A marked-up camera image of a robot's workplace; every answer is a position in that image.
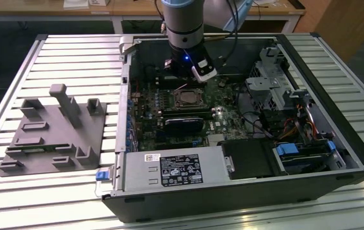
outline black cable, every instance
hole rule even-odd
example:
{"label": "black cable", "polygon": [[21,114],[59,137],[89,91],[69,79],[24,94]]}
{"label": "black cable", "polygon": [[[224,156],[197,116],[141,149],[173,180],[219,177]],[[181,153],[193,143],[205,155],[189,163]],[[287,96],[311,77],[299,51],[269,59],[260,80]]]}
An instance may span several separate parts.
{"label": "black cable", "polygon": [[260,5],[259,5],[259,3],[256,3],[255,1],[253,1],[253,3],[257,5],[256,7],[257,7],[257,10],[259,10],[259,21],[261,20],[261,12],[260,12]]}
{"label": "black cable", "polygon": [[157,10],[159,16],[160,16],[161,20],[164,21],[163,14],[160,13],[160,10],[159,10],[159,7],[157,7],[157,0],[155,0],[153,3],[155,3],[155,7],[156,7],[156,10]]}
{"label": "black cable", "polygon": [[[255,125],[255,123],[256,123],[257,121],[260,121],[260,119],[257,119],[257,120],[253,121],[253,125]],[[255,126],[253,126],[253,132],[255,132]]]}
{"label": "black cable", "polygon": [[225,0],[227,4],[228,4],[228,8],[229,8],[229,11],[231,11],[231,14],[232,14],[232,18],[233,18],[233,21],[235,21],[235,33],[236,33],[236,37],[235,37],[235,43],[233,43],[233,47],[231,49],[231,51],[228,52],[228,54],[225,55],[224,57],[224,63],[227,62],[227,60],[229,59],[231,55],[233,54],[233,51],[236,49],[236,46],[237,46],[237,30],[239,30],[239,12],[237,12],[237,6],[236,6],[236,2],[233,1],[233,6],[235,6],[235,10],[236,10],[236,15],[235,15],[235,12],[233,12],[233,7],[232,7],[232,4],[228,0]]}
{"label": "black cable", "polygon": [[255,114],[256,116],[260,115],[260,113],[257,111],[247,111],[247,112],[243,113],[243,115],[245,115],[245,114]]}
{"label": "black cable", "polygon": [[249,119],[247,119],[243,114],[241,114],[241,111],[237,109],[239,111],[239,115],[243,117],[243,119],[247,121],[247,123],[249,123],[253,127],[256,127],[264,134],[268,138],[271,139],[275,139],[273,135],[264,129],[261,128],[259,125],[255,124],[255,122],[252,122]]}

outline wooden table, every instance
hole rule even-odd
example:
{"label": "wooden table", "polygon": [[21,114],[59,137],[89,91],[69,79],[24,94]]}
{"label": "wooden table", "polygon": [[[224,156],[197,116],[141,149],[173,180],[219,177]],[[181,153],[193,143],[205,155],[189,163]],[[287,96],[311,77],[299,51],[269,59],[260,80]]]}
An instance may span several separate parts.
{"label": "wooden table", "polygon": [[[283,33],[291,33],[296,27],[300,16],[305,10],[296,9],[288,0],[279,0],[275,4],[265,4],[267,8],[252,7],[245,20],[285,21]],[[123,34],[121,21],[131,20],[160,20],[153,0],[115,0],[113,4],[113,27],[115,32]]]}
{"label": "wooden table", "polygon": [[64,0],[0,0],[0,21],[112,21],[115,0],[108,6],[65,11]]}
{"label": "wooden table", "polygon": [[[245,20],[285,21],[283,33],[292,32],[305,10],[297,10],[288,0],[264,6],[268,8],[260,8],[260,15],[252,7]],[[123,34],[125,20],[160,20],[153,0],[111,0],[105,7],[75,11],[64,11],[63,0],[0,0],[0,21],[112,21],[115,33]]]}

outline warning label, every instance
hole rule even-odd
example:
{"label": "warning label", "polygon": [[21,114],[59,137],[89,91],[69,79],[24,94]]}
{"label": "warning label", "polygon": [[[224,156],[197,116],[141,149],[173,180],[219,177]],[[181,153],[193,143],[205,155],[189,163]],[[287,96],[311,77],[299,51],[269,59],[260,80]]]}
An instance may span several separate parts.
{"label": "warning label", "polygon": [[161,157],[160,172],[164,187],[203,183],[197,154]]}

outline metal bracket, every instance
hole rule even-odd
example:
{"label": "metal bracket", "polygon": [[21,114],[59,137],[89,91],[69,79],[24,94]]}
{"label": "metal bracket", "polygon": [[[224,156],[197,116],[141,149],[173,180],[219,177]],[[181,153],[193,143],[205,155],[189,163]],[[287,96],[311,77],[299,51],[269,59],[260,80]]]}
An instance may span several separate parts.
{"label": "metal bracket", "polygon": [[119,39],[119,52],[124,56],[131,53],[135,48],[133,47],[133,36],[123,36]]}

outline blue latch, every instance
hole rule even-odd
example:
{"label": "blue latch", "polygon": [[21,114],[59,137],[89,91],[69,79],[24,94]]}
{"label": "blue latch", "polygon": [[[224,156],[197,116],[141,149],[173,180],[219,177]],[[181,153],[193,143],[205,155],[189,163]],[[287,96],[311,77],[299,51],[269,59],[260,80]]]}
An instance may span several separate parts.
{"label": "blue latch", "polygon": [[281,144],[276,147],[279,156],[284,155],[284,154],[296,154],[299,153],[299,149],[296,144],[293,143],[288,143],[288,144]]}
{"label": "blue latch", "polygon": [[109,171],[100,171],[96,173],[96,181],[109,180]]}
{"label": "blue latch", "polygon": [[336,146],[335,146],[335,143],[332,142],[332,140],[329,140],[329,141],[327,142],[327,145],[328,145],[328,147],[329,147],[331,152],[336,151]]}

